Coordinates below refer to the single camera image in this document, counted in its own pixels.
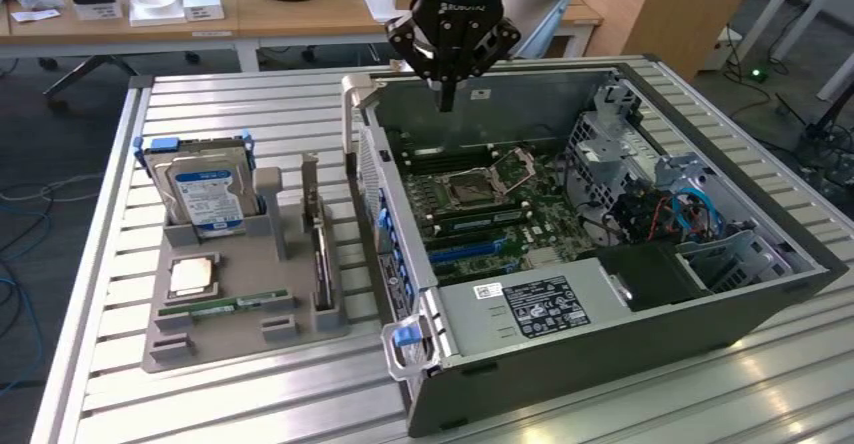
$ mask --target gray carpet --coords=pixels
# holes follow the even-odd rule
[[[748,0],[735,18],[736,29],[745,33],[768,0]],[[755,52],[748,56],[745,68],[765,61],[765,51],[788,20],[787,12],[775,21]],[[381,54],[389,57],[388,47]],[[317,50],[317,62],[306,63],[304,48],[272,53],[278,62],[268,69],[340,67],[372,64],[366,46],[328,46]],[[851,34],[817,22],[796,46],[788,59],[789,76],[772,72],[763,87],[780,92],[792,100],[807,116],[821,114],[828,107],[815,98],[824,82],[854,50]],[[235,72],[238,60],[227,51],[201,52],[202,63],[190,65],[182,53],[158,56],[133,56],[129,63],[145,74],[181,75]],[[61,71],[70,70],[81,59],[59,59]],[[0,69],[11,61],[0,62]],[[45,106],[42,91],[61,76],[46,72],[35,59],[19,62],[18,69],[0,79],[0,187],[26,183],[47,183],[73,175],[103,172],[115,125],[125,99],[127,76],[113,66],[98,69],[63,94],[71,105],[65,115],[54,114]],[[695,81],[697,88],[725,112],[731,112],[763,98],[761,94],[727,80],[720,73],[704,74]],[[763,139],[780,145],[795,145],[801,127],[792,117],[776,114],[776,102],[740,114],[740,122]],[[852,123],[854,105],[849,106],[843,122]],[[98,181],[63,189],[59,197],[81,195],[98,189]],[[833,194],[836,202],[848,210],[848,196]],[[33,201],[27,209],[39,210],[43,201]],[[41,381],[47,377],[53,352],[62,328],[66,306],[86,243],[95,200],[57,204],[51,211],[53,231],[45,242],[22,259],[11,262],[19,281],[33,297],[41,327],[45,333],[46,363],[29,377],[33,382],[0,397],[0,443],[26,442],[42,398]],[[33,222],[31,216],[0,213],[0,245]],[[10,319],[10,307],[0,307],[0,329]],[[33,326],[22,316],[11,333],[0,340],[0,382],[14,380],[35,357]]]

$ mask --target white table leg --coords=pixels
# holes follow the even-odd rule
[[[259,72],[258,66],[258,39],[241,39],[235,41],[235,51],[241,61],[241,72]]]
[[[769,5],[765,8],[765,11],[763,11],[763,15],[760,16],[760,19],[757,19],[757,22],[751,28],[751,32],[748,33],[748,36],[745,36],[745,39],[743,40],[743,43],[739,46],[739,50],[736,51],[740,59],[745,59],[745,56],[751,52],[753,45],[757,43],[757,40],[760,39],[760,36],[765,32],[765,29],[769,27],[769,24],[772,22],[772,19],[775,18],[775,15],[780,11],[781,7],[784,7],[785,2],[787,0],[772,0],[772,2],[769,2]]]
[[[808,26],[816,19],[816,16],[821,12],[821,10],[825,8],[825,4],[828,3],[828,1],[829,0],[813,0],[811,7],[804,12],[804,16],[801,16],[801,18],[799,19],[796,27],[792,28],[789,34],[787,34],[787,38],[781,41],[777,49],[775,49],[775,54],[772,55],[772,57],[779,61],[783,61],[787,58],[787,54],[789,54],[792,47],[799,42],[799,39],[801,39]]]
[[[852,53],[849,60],[845,61],[845,64],[843,64],[843,67],[828,81],[828,84],[823,87],[823,90],[819,91],[817,97],[823,101],[832,101],[840,94],[843,86],[852,78],[854,78],[854,53]]]
[[[590,43],[594,26],[573,26],[573,33],[569,34],[566,47],[564,48],[564,57],[582,57]]]

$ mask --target motherboard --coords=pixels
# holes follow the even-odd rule
[[[597,246],[558,184],[554,153],[517,146],[470,158],[493,163],[461,169],[465,156],[453,164],[433,156],[410,161],[404,176],[441,285],[572,262]]]

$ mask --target blue cable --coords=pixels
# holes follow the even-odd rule
[[[677,220],[680,221],[680,224],[682,225],[682,227],[689,230],[692,229],[692,224],[689,223],[688,219],[685,219],[685,217],[682,216],[682,212],[681,212],[681,205],[682,203],[680,202],[680,195],[682,194],[690,194],[692,196],[697,197],[704,205],[707,206],[707,212],[709,212],[709,215],[712,217],[712,220],[716,222],[716,227],[719,228],[716,234],[721,234],[721,226],[723,226],[723,219],[721,216],[719,215],[719,211],[716,210],[716,206],[712,203],[712,199],[709,198],[709,196],[700,191],[699,189],[695,189],[693,187],[685,187],[680,190],[680,192],[677,192],[673,195],[673,212],[677,214]]]
[[[25,308],[27,309],[27,314],[30,314],[30,319],[33,321],[33,328],[37,334],[37,350],[38,350],[37,360],[30,365],[30,367],[27,368],[22,376],[15,381],[13,381],[3,389],[0,389],[0,397],[3,397],[5,394],[13,390],[13,388],[18,385],[19,382],[30,378],[30,375],[39,368],[39,365],[42,364],[42,360],[45,358],[45,342],[42,338],[42,329],[39,328],[39,320],[37,319],[37,313],[33,310],[33,302],[30,301],[30,294],[27,293],[25,288],[19,286],[18,283],[11,279],[5,279],[0,277],[0,283],[10,286],[13,292],[18,292],[21,296],[21,300],[25,303]]]
[[[11,256],[3,258],[3,261],[13,261],[19,257],[22,257],[25,254],[27,254],[30,251],[33,251],[37,248],[37,246],[45,242],[45,239],[49,237],[49,234],[51,233],[51,216],[49,216],[43,212],[25,211],[22,209],[18,209],[15,207],[9,207],[9,206],[0,206],[0,211],[11,212],[13,214],[19,214],[23,216],[41,216],[42,220],[45,221],[45,232],[42,233],[39,238],[34,241],[34,243],[30,244],[30,246],[27,246],[17,254],[13,254]]]

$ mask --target blue hard drive label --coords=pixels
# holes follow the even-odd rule
[[[529,339],[590,324],[564,276],[505,287],[504,292],[522,334]]]
[[[229,232],[243,222],[241,200],[229,190],[233,182],[233,173],[226,170],[175,176],[190,220],[205,231]]]

